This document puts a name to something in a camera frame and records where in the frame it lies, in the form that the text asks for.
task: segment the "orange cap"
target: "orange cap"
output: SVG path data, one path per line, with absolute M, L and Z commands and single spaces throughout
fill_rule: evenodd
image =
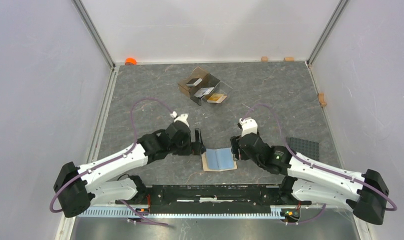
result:
M 125 60 L 125 65 L 136 65 L 136 64 L 137 61 L 134 58 L 129 57 Z

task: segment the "cable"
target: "cable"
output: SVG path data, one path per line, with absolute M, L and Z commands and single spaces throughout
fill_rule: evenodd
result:
M 131 126 L 132 126 L 132 128 L 133 128 L 134 140 L 133 140 L 133 145 L 132 145 L 132 147 L 130 147 L 130 150 L 128 150 L 127 152 L 125 152 L 126 155 L 129 154 L 131 151 L 133 151 L 134 148 L 137 146 L 137 130 L 136 130 L 136 127 L 135 127 L 135 125 L 134 125 L 134 119 L 133 119 L 133 111 L 134 111 L 134 108 L 137 106 L 137 104 L 139 104 L 140 102 L 145 101 L 145 100 L 156 101 L 156 102 L 160 103 L 161 105 L 163 105 L 166 109 L 168 109 L 168 111 L 169 111 L 170 113 L 173 112 L 172 109 L 171 109 L 167 104 L 165 104 L 165 103 L 162 102 L 161 100 L 158 100 L 157 98 L 154 98 L 154 97 L 145 97 L 145 98 L 142 98 L 142 99 L 138 100 L 137 102 L 135 102 L 135 103 L 133 104 L 133 106 L 131 107 L 131 110 L 130 110 Z M 55 195 L 53 196 L 52 200 L 50 201 L 50 206 L 49 206 L 50 211 L 53 212 L 53 213 L 60 213 L 60 212 L 62 211 L 62 209 L 53 209 L 53 204 L 55 203 L 55 201 L 56 201 L 56 199 L 58 198 L 58 196 L 60 195 L 60 193 L 61 193 L 63 190 L 65 190 L 65 188 L 67 188 L 69 185 L 71 185 L 71 183 L 73 183 L 73 182 L 76 181 L 77 179 L 81 178 L 82 176 L 84 176 L 84 175 L 86 175 L 86 174 L 90 174 L 92 171 L 94 171 L 94 170 L 96 170 L 96 169 L 98 169 L 98 168 L 100 168 L 100 167 L 102 167 L 102 166 L 105 166 L 106 164 L 109 164 L 109 163 L 111 163 L 111 162 L 113 162 L 113 161 L 116 161 L 116 160 L 118 160 L 118 159 L 121 159 L 121 158 L 123 158 L 123 156 L 122 156 L 122 155 L 119 155 L 119 156 L 114 157 L 114 158 L 112 158 L 112 159 L 110 159 L 110 160 L 108 160 L 108 161 L 102 162 L 101 164 L 95 165 L 94 167 L 88 169 L 87 171 L 84 171 L 84 172 L 78 174 L 77 176 L 73 177 L 71 180 L 67 181 L 67 182 L 55 193 Z
M 299 210 L 301 206 L 302 206 L 302 203 L 299 201 L 299 203 L 297 204 L 297 207 L 296 207 L 296 211 Z
M 136 224 L 147 224 L 147 225 L 158 225 L 158 226 L 168 226 L 167 223 L 163 223 L 163 222 L 156 222 L 156 221 L 152 221 L 146 217 L 144 217 L 143 215 L 141 215 L 139 212 L 137 212 L 136 210 L 134 210 L 125 200 L 119 200 L 121 203 L 125 204 L 127 206 L 127 208 L 129 208 L 131 211 L 133 211 L 134 214 L 136 214 L 137 216 L 139 216 L 141 219 L 149 221 L 149 222 L 143 222 L 143 221 L 136 221 Z
M 327 204 L 322 205 L 321 211 L 313 218 L 307 219 L 307 220 L 303 220 L 303 221 L 298 221 L 298 222 L 286 222 L 286 225 L 299 225 L 299 224 L 306 224 L 309 223 L 317 218 L 319 218 L 324 212 L 325 212 L 325 207 L 327 206 Z
M 322 166 L 317 166 L 317 165 L 315 165 L 315 164 L 313 164 L 313 163 L 311 163 L 311 162 L 309 162 L 309 161 L 306 161 L 306 160 L 300 158 L 299 156 L 297 156 L 297 155 L 290 149 L 289 145 L 286 143 L 286 140 L 284 139 L 283 133 L 281 132 L 281 126 L 280 126 L 280 121 L 278 121 L 278 116 L 277 116 L 277 114 L 275 113 L 274 109 L 273 109 L 271 106 L 268 106 L 268 105 L 266 105 L 266 104 L 264 104 L 264 103 L 257 103 L 257 104 L 255 104 L 253 107 L 251 107 L 251 108 L 247 111 L 247 113 L 243 116 L 242 120 L 246 119 L 247 116 L 249 115 L 249 113 L 252 112 L 253 110 L 255 110 L 255 109 L 256 109 L 257 107 L 259 107 L 259 106 L 266 107 L 266 108 L 271 112 L 271 114 L 274 116 L 275 121 L 277 122 L 278 130 L 280 131 L 281 141 L 283 141 L 284 146 L 287 148 L 287 150 L 290 152 L 290 154 L 291 154 L 293 157 L 295 157 L 297 160 L 301 161 L 302 163 L 304 163 L 304 164 L 306 164 L 306 165 L 309 165 L 309 166 L 312 167 L 312 168 L 316 168 L 316 169 L 322 170 L 322 171 L 324 171 L 324 172 L 327 172 L 327 173 L 330 173 L 330 174 L 334 174 L 334 175 L 336 175 L 336 176 L 339 176 L 339 177 L 342 177 L 342 178 L 345 178 L 345 179 L 354 181 L 354 182 L 356 182 L 356 183 L 362 184 L 363 186 L 366 186 L 367 188 L 369 188 L 369 189 L 371 189 L 372 191 L 376 192 L 378 195 L 380 195 L 380 196 L 381 196 L 382 198 L 384 198 L 386 201 L 388 201 L 388 202 L 390 203 L 390 205 L 392 205 L 393 208 L 388 208 L 388 207 L 387 207 L 387 208 L 385 208 L 386 211 L 396 211 L 396 210 L 398 209 L 398 207 L 396 206 L 395 202 L 393 202 L 388 196 L 386 196 L 386 195 L 385 195 L 384 193 L 382 193 L 380 190 L 378 190 L 378 189 L 376 189 L 375 187 L 369 185 L 368 183 L 363 182 L 363 181 L 361 181 L 361 180 L 359 180 L 359 179 L 356 179 L 356 178 L 352 179 L 351 176 L 342 174 L 342 173 L 340 173 L 340 172 L 337 172 L 337 171 L 334 171 L 334 170 L 331 170 L 331 169 L 328 169 L 328 168 L 325 168 L 325 167 L 322 167 Z
M 123 175 L 119 176 L 116 180 L 119 181 L 123 176 L 127 175 L 128 177 L 130 177 L 130 174 L 128 173 L 124 173 Z
M 147 198 L 147 209 L 148 209 L 149 212 L 150 212 L 150 194 L 148 194 L 148 195 L 146 196 L 146 198 Z
M 293 220 L 296 220 L 296 221 L 299 221 L 299 220 L 300 220 L 300 218 L 295 218 L 295 217 L 293 217 L 293 216 L 289 216 L 289 218 L 291 218 L 291 219 L 293 219 Z

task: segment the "metal corner post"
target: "metal corner post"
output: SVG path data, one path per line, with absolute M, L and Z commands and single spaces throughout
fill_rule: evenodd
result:
M 314 47 L 311 55 L 309 56 L 306 63 L 311 65 L 315 58 L 318 56 L 321 48 L 323 47 L 325 41 L 327 40 L 328 36 L 330 35 L 331 31 L 333 30 L 337 20 L 339 19 L 340 15 L 342 14 L 343 10 L 345 9 L 349 0 L 340 0 L 339 4 L 337 5 L 336 9 L 334 10 L 333 14 L 331 15 L 330 20 L 328 21 L 327 25 L 325 26 L 324 31 L 322 32 L 320 39 L 318 40 L 317 44 Z
M 81 0 L 72 0 L 72 3 L 74 3 L 75 7 L 77 8 L 77 11 L 80 14 L 84 24 L 86 25 L 88 31 L 90 32 L 91 36 L 96 42 L 97 47 L 100 49 L 103 57 L 105 58 L 106 63 L 109 65 L 111 69 L 114 69 L 115 62 L 112 60 L 112 57 L 110 56 L 105 44 L 103 43 L 102 38 L 100 37 L 99 33 L 96 30 L 96 27 L 91 21 L 91 18 L 84 7 L 84 4 L 82 3 Z

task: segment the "white connector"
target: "white connector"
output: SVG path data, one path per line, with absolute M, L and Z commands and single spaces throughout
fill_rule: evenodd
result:
M 177 117 L 177 112 L 176 111 L 173 111 L 171 114 L 170 114 L 170 116 L 173 118 L 173 119 L 175 119 L 176 117 Z
M 258 132 L 258 124 L 256 123 L 255 120 L 251 119 L 250 117 L 244 120 L 239 119 L 239 123 L 242 126 L 242 134 L 241 134 L 242 137 L 246 134 L 250 133 L 256 134 Z
M 188 118 L 188 114 L 187 114 L 187 113 L 181 114 L 180 116 L 178 116 L 178 117 L 176 117 L 176 118 L 174 119 L 174 123 L 175 123 L 176 121 L 180 121 L 180 122 L 185 123 L 187 126 L 189 126 L 189 124 L 188 124 L 188 122 L 187 122 L 187 118 Z

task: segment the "brown cardboard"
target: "brown cardboard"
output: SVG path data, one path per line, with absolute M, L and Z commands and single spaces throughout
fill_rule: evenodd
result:
M 178 89 L 180 92 L 182 92 L 184 95 L 186 95 L 188 98 L 190 97 L 190 87 L 188 87 L 186 84 L 195 78 L 201 78 L 202 82 L 199 83 L 197 86 L 192 87 L 192 91 L 199 90 L 202 86 L 206 85 L 208 82 L 208 78 L 206 77 L 209 73 L 205 70 L 203 70 L 200 67 L 197 67 L 193 70 L 191 75 L 188 78 L 185 78 L 181 81 L 178 82 Z

